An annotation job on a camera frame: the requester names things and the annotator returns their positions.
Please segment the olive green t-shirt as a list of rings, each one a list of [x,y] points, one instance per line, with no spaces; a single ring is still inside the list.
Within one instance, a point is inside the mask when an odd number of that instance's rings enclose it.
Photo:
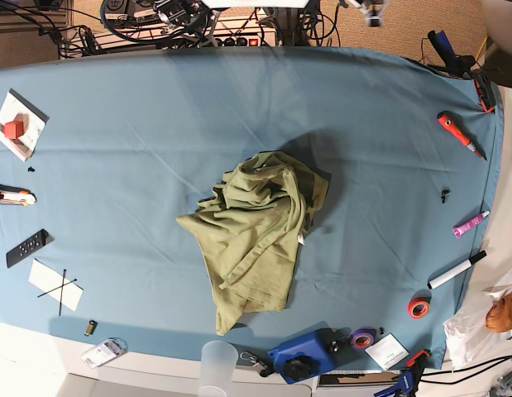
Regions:
[[[299,246],[321,210],[328,181],[282,151],[239,163],[176,222],[196,239],[216,305],[216,334],[244,313],[281,311]]]

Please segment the silver carabiner keyring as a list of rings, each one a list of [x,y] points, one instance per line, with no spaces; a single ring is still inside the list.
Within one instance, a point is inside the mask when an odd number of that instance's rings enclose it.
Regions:
[[[268,370],[269,366],[259,356],[254,353],[244,351],[240,353],[240,358],[244,361],[249,361],[253,366],[259,366],[262,370]]]

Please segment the blue plastic box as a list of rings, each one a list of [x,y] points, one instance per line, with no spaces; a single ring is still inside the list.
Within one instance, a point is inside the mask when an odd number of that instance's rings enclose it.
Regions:
[[[274,371],[280,374],[284,381],[290,385],[299,382],[292,381],[282,375],[284,363],[291,358],[308,356],[318,363],[316,374],[310,378],[333,371],[337,366],[334,351],[325,342],[323,334],[319,330],[283,342],[278,347],[270,349],[267,355],[270,358]]]

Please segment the translucent plastic cup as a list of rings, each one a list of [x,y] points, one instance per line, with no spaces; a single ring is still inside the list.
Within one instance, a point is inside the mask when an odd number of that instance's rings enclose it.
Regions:
[[[198,396],[228,396],[238,357],[230,343],[206,343],[201,351]]]

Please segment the white power strip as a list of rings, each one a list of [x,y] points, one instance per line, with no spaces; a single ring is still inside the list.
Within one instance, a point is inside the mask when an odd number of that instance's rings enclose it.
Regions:
[[[151,28],[146,31],[123,31],[124,36],[130,36],[142,40],[143,44],[153,39],[165,38],[171,31],[167,28]],[[118,38],[109,32],[95,33],[96,41],[101,45],[102,48],[112,48],[123,45],[134,45],[134,42]],[[277,33],[274,28],[258,26],[257,24],[247,24],[244,29],[240,29],[240,26],[233,25],[227,26],[226,22],[219,22],[213,31],[213,37],[218,46],[224,46],[224,41],[229,39],[233,41],[233,45],[239,46],[259,46],[267,44],[269,46],[276,46],[280,44],[280,40],[277,38]]]

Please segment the blue table cloth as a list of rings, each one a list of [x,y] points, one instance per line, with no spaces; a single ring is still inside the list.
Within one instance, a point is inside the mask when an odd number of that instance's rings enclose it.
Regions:
[[[315,329],[383,328],[445,354],[478,252],[504,113],[468,79],[358,49],[207,49],[0,70],[47,123],[27,162],[0,142],[0,323],[120,337],[182,359],[266,352]]]

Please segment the black knob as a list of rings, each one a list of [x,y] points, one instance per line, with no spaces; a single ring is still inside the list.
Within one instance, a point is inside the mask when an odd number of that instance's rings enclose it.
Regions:
[[[292,381],[308,379],[316,374],[318,363],[308,356],[297,356],[284,363],[282,375]]]

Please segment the purple tape roll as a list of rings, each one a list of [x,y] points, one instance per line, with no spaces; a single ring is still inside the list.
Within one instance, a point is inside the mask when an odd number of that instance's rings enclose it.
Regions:
[[[359,328],[350,336],[350,345],[353,349],[363,351],[371,346],[376,339],[374,328]]]

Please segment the small black clip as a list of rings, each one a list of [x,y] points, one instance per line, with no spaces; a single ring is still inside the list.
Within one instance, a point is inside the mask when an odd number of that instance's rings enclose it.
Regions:
[[[451,190],[448,188],[445,188],[441,191],[441,202],[442,204],[445,204],[447,202],[447,197],[451,193]]]

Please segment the orange tape roll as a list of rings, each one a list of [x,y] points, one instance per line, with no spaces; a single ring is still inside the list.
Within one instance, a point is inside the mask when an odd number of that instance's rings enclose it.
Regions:
[[[409,301],[407,311],[411,318],[420,319],[425,317],[430,309],[430,299],[425,297],[418,297]]]

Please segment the black zip tie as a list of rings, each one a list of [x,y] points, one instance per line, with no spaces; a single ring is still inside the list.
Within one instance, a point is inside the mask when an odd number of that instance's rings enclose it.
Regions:
[[[58,290],[58,289],[63,289],[66,285],[73,284],[73,283],[75,283],[76,281],[77,281],[77,279],[73,279],[73,280],[70,280],[70,281],[67,281],[67,282],[61,283],[61,285],[59,285],[59,286],[57,286],[57,287],[55,287],[55,288],[53,288],[53,289],[50,289],[50,290],[48,290],[48,291],[46,291],[46,292],[44,292],[44,293],[42,293],[42,294],[39,294],[39,295],[37,295],[36,297],[37,297],[37,298],[40,298],[40,297],[42,297],[42,296],[45,296],[45,295],[47,295],[47,294],[49,294],[49,293],[52,293],[52,292],[54,292],[54,291]]]
[[[64,291],[64,287],[65,287],[66,273],[67,273],[67,270],[64,269],[63,273],[62,273],[62,282],[61,282],[61,286],[60,286],[60,300],[59,300],[58,317],[60,317],[61,313],[62,313],[62,299],[63,299],[63,294],[64,294],[63,291]]]

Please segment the white black marker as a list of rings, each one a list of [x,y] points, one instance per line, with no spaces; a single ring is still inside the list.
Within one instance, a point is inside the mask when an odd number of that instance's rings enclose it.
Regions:
[[[480,251],[476,253],[474,256],[471,256],[469,259],[463,261],[461,264],[454,266],[450,270],[444,272],[443,274],[437,276],[436,278],[430,280],[428,282],[429,289],[436,289],[439,286],[447,283],[449,280],[455,278],[466,270],[472,268],[478,261],[482,260],[487,256],[486,251]]]

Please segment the white square card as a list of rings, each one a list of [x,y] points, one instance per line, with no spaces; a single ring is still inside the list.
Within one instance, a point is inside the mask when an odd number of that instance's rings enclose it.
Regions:
[[[369,346],[365,352],[383,371],[389,370],[409,355],[392,334],[387,334]]]

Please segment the pink tube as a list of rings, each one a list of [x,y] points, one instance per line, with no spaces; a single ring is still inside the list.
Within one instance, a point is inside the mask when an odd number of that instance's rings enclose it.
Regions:
[[[490,215],[490,211],[484,211],[482,213],[479,213],[475,217],[471,218],[470,220],[461,223],[457,226],[455,226],[452,229],[452,232],[456,238],[460,238],[463,234],[470,231],[472,228],[478,226],[480,223],[482,223],[488,216]]]

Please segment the black remote control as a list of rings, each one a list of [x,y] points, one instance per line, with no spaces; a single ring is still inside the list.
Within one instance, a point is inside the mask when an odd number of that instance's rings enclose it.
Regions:
[[[27,257],[35,254],[52,241],[53,237],[45,229],[41,229],[40,231],[34,233],[25,241],[16,244],[6,254],[7,268],[11,268]]]

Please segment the clear plastic package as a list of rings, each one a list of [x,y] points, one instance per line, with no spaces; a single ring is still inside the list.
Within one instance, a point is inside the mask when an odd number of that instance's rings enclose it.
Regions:
[[[80,359],[89,368],[96,369],[122,356],[127,350],[128,344],[124,340],[110,337],[82,353]]]

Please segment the white paper card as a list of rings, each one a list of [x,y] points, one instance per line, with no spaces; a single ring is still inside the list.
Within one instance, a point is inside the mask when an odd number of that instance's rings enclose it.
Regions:
[[[61,285],[62,282],[62,273],[58,273],[55,270],[52,270],[50,267],[43,265],[38,260],[33,260],[31,263],[31,271],[28,277],[28,281],[30,284],[34,285],[41,291],[41,293],[44,293],[50,289],[53,289],[59,285]],[[70,281],[72,279],[68,279],[68,276],[66,276],[65,282]],[[79,301],[82,298],[84,290],[79,287],[76,282],[73,284],[66,285],[64,287],[64,294],[62,299],[62,304],[72,310],[76,311],[79,306]],[[60,289],[49,293],[45,296],[50,296],[51,298],[57,300],[59,302],[60,300]]]

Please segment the blue orange bar clamp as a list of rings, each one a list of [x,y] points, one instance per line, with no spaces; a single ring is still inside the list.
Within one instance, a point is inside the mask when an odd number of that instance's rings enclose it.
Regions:
[[[374,393],[373,396],[415,396],[429,357],[430,350],[420,350],[407,361],[406,368],[397,376],[394,385]]]

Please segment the red cube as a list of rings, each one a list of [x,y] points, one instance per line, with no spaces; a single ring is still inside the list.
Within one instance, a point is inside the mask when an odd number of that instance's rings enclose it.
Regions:
[[[24,123],[21,120],[6,122],[3,126],[3,134],[7,139],[17,140],[25,133]]]

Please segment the white plastic bag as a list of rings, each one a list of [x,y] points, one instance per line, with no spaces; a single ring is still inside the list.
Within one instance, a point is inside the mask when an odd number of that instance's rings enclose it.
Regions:
[[[496,333],[486,327],[486,315],[493,303],[511,292],[512,268],[494,286],[472,295],[455,315],[443,323],[453,369],[466,367],[512,337],[512,330]]]

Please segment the orange white utility knife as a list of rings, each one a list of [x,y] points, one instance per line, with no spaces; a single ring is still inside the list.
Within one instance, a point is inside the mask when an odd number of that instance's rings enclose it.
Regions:
[[[0,184],[0,205],[29,206],[36,203],[36,196],[30,191]]]

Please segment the brown bread roll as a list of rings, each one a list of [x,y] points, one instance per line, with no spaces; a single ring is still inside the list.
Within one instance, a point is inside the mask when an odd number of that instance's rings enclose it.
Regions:
[[[493,303],[486,315],[486,327],[496,333],[512,330],[512,292]]]

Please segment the orange handled screwdriver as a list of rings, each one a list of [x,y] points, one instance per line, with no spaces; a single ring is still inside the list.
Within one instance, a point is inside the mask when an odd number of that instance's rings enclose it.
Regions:
[[[476,143],[462,128],[462,124],[457,117],[448,111],[442,111],[437,115],[438,123],[454,136],[464,147],[474,153],[479,158],[486,160],[486,156],[476,146]]]

